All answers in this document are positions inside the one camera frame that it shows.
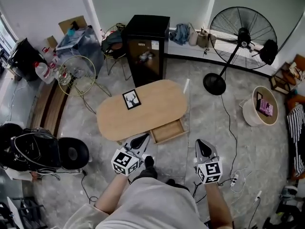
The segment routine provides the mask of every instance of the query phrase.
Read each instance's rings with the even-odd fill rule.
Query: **white wall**
[[[52,35],[59,42],[58,23],[66,19],[83,15],[91,24],[82,0],[0,0],[0,10],[17,37],[27,37],[33,46]]]
[[[258,11],[273,26],[280,47],[304,12],[305,0],[215,0],[210,22],[220,11],[242,6]]]
[[[103,31],[118,22],[127,24],[135,14],[171,17],[171,27],[191,22],[196,29],[203,25],[210,0],[93,0]]]

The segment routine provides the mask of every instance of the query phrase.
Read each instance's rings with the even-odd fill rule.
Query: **black cabinet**
[[[123,32],[135,87],[165,78],[170,17],[134,15]]]

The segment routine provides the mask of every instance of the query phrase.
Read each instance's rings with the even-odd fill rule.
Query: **plastic bottle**
[[[53,70],[51,70],[45,63],[35,62],[35,72],[46,84],[50,84],[54,80]]]

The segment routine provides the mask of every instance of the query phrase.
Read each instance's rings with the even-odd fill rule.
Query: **deer picture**
[[[132,98],[131,99],[129,99],[127,96],[125,97],[125,99],[126,99],[127,102],[131,103],[132,106],[136,106],[137,105],[137,103],[134,102],[135,94],[132,94]]]

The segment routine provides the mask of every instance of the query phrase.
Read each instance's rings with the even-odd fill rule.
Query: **gray floor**
[[[172,177],[176,182],[185,184],[192,193],[193,182],[199,183],[193,168],[194,145],[197,138],[205,139],[217,147],[223,161],[222,180],[228,179],[235,155],[235,140],[228,129],[229,117],[224,110],[222,100],[220,96],[210,95],[202,83],[207,73],[219,73],[221,69],[222,66],[210,63],[168,60],[167,79],[177,82],[181,88],[184,87],[186,79],[190,79],[186,91],[189,107],[183,117],[184,128],[188,129],[189,133],[158,146],[151,141],[147,148],[147,153],[155,158],[159,179],[166,181]],[[103,67],[97,81],[107,86],[113,95],[134,88],[132,79],[124,80],[119,65],[113,68],[110,76],[107,76],[106,68]],[[284,96],[273,92],[279,105],[279,117],[274,126],[251,128],[244,121],[239,103],[258,85],[270,88],[268,79],[229,68],[226,73],[226,83],[227,89],[223,94],[224,105],[231,116],[231,130],[238,139],[238,155],[233,171],[244,169],[244,177],[251,171],[252,173],[246,179],[243,192],[237,193],[243,187],[242,173],[239,173],[240,178],[233,187],[236,193],[230,190],[230,182],[226,182],[220,189],[230,206],[235,228],[248,228],[257,205],[257,203],[253,204],[255,196],[262,190],[261,203],[251,224],[257,223],[261,227],[266,217],[275,211],[279,202],[278,194],[287,176],[288,141]],[[93,108],[97,108],[107,96],[94,86],[85,98]],[[93,161],[84,168],[89,175],[84,179],[83,184],[90,196],[99,196],[115,176],[110,160],[115,150],[119,148],[118,144],[101,136],[95,115],[84,107],[79,97],[69,97],[59,134],[77,137],[88,146]],[[50,227],[62,228],[67,219],[81,205],[88,202],[81,187],[81,179],[82,175],[79,174],[61,174],[61,181],[45,176],[41,182],[35,182],[35,194],[38,201],[45,205],[45,215]],[[205,190],[201,185],[195,196],[196,201],[203,195]],[[197,205],[201,220],[208,220],[206,198]]]

